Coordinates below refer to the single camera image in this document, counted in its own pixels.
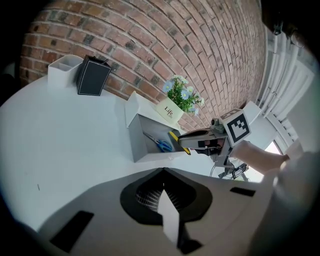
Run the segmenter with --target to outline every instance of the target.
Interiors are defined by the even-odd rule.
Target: green leaves
[[[198,93],[191,92],[187,99],[183,99],[181,91],[186,90],[185,83],[179,77],[173,77],[174,84],[168,91],[168,97],[184,112],[194,113],[195,104],[200,103],[201,99]]]

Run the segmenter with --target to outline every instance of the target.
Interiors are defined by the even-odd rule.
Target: white table
[[[15,218],[37,230],[88,188],[152,168],[210,174],[211,159],[195,152],[133,163],[125,103],[104,90],[98,97],[48,88],[45,76],[2,105],[0,185]]]

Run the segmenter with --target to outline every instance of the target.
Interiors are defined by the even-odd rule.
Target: white platform
[[[210,174],[210,157],[194,151],[134,163],[125,104],[105,90],[100,97],[50,90],[45,76],[0,107],[0,185],[15,218],[37,230],[88,188],[152,168]]]

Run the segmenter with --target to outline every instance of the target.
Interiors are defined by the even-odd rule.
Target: white pot
[[[48,66],[48,86],[64,88],[76,82],[77,71],[84,61],[76,55],[66,55]]]
[[[170,124],[177,123],[184,112],[169,97],[166,97],[156,105],[155,110]]]

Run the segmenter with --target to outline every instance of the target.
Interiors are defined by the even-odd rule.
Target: brick wall
[[[265,64],[256,0],[59,0],[31,24],[21,52],[23,85],[66,54],[109,59],[105,90],[159,102],[173,74],[186,77],[205,105],[184,114],[186,131],[254,99]]]

